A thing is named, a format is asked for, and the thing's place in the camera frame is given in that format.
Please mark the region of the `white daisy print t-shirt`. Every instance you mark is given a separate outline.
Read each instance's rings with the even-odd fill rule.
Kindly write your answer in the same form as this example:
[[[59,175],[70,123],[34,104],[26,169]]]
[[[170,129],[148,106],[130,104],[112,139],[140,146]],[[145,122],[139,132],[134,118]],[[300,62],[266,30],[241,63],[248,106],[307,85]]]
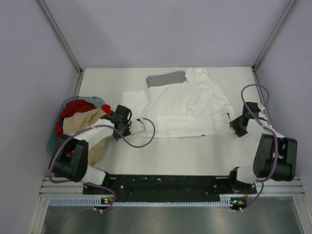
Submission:
[[[179,138],[232,133],[234,108],[215,79],[203,68],[189,68],[183,83],[123,93],[132,120],[144,117],[136,137]]]

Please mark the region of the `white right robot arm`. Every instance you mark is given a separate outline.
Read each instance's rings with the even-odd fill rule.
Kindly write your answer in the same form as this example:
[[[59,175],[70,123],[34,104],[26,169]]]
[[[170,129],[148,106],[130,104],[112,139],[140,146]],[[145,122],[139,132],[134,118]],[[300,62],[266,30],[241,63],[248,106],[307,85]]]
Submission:
[[[253,163],[235,167],[227,181],[233,193],[239,193],[246,184],[274,181],[292,181],[295,176],[297,140],[279,134],[267,120],[260,116],[255,102],[245,102],[242,115],[230,122],[238,137],[251,135],[258,143]]]

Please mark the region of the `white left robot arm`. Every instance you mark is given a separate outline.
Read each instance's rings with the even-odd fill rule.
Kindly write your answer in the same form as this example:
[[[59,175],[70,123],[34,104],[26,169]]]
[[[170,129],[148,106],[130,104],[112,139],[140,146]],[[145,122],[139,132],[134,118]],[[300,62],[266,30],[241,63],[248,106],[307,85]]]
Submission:
[[[100,160],[106,140],[125,139],[134,133],[131,118],[132,111],[118,105],[115,111],[94,109],[64,120],[49,174],[62,176],[66,181],[92,183],[99,193],[108,192],[108,174],[92,165]]]

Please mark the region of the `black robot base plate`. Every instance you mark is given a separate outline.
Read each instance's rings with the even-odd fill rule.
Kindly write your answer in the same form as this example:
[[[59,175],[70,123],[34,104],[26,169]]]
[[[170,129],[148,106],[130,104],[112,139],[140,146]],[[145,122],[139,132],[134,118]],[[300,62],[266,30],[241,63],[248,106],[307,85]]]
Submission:
[[[102,186],[111,189],[117,202],[210,202],[220,195],[254,195],[255,185],[231,176],[110,175]]]

